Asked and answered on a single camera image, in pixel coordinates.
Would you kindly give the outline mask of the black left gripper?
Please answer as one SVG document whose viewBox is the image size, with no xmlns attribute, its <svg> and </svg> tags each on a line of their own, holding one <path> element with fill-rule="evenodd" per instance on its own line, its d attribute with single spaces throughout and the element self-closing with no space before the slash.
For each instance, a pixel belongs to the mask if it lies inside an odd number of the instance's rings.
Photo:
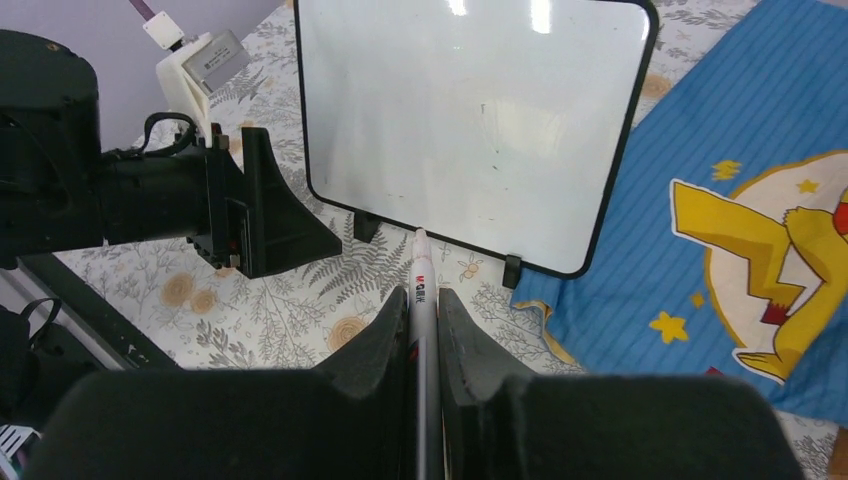
<svg viewBox="0 0 848 480">
<path fill-rule="evenodd" d="M 210 146 L 196 137 L 185 151 L 198 205 L 195 231 L 186 237 L 194 252 L 216 269 L 251 279 L 339 255 L 341 240 L 287 184 L 268 131 L 245 127 L 241 133 L 243 173 L 216 122 Z"/>
</svg>

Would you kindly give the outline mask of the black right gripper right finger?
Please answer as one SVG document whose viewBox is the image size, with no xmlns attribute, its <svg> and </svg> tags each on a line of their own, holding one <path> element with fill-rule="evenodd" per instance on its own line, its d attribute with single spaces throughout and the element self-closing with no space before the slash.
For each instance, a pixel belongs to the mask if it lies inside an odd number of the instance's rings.
<svg viewBox="0 0 848 480">
<path fill-rule="evenodd" d="M 442 289 L 438 338 L 454 479 L 800 479 L 776 414 L 721 375 L 543 375 Z"/>
</svg>

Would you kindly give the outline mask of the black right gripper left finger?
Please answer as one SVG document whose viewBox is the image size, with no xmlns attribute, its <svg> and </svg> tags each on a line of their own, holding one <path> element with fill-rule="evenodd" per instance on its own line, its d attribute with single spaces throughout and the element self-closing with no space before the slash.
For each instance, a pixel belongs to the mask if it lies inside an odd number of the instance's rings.
<svg viewBox="0 0 848 480">
<path fill-rule="evenodd" d="M 407 295 L 309 369 L 133 370 L 66 395 L 30 479 L 396 479 Z"/>
</svg>

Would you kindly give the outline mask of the white whiteboard marker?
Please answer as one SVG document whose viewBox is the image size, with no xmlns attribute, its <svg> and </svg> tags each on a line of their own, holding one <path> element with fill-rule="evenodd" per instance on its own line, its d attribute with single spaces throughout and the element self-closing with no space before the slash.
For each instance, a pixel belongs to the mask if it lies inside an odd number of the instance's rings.
<svg viewBox="0 0 848 480">
<path fill-rule="evenodd" d="M 438 306 L 435 269 L 427 233 L 415 232 L 408 278 L 413 407 L 412 477 L 444 477 L 444 444 L 440 392 Z"/>
</svg>

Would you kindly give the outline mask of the white whiteboard black frame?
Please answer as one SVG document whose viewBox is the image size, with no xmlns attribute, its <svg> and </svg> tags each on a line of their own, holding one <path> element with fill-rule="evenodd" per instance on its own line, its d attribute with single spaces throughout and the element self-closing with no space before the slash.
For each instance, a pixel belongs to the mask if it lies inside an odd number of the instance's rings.
<svg viewBox="0 0 848 480">
<path fill-rule="evenodd" d="M 297 1 L 321 201 L 585 274 L 659 33 L 650 1 Z"/>
</svg>

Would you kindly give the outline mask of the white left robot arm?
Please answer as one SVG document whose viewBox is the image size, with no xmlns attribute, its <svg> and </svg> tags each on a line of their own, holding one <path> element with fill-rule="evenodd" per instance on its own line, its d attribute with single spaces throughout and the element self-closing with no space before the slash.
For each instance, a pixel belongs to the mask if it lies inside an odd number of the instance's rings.
<svg viewBox="0 0 848 480">
<path fill-rule="evenodd" d="M 166 147 L 103 151 L 93 67 L 67 47 L 1 33 L 1 264 L 20 257 L 185 238 L 249 278 L 340 254 L 341 240 L 291 191 L 268 132 L 241 131 L 236 161 L 218 125 Z"/>
</svg>

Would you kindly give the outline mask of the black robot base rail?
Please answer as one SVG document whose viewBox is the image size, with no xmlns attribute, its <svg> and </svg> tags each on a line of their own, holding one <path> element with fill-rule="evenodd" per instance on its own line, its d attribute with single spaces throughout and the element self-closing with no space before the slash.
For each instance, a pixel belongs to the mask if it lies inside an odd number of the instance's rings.
<svg viewBox="0 0 848 480">
<path fill-rule="evenodd" d="M 35 303 L 30 335 L 38 350 L 96 369 L 178 365 L 123 314 L 54 258 L 1 271 L 1 305 L 19 312 Z"/>
</svg>

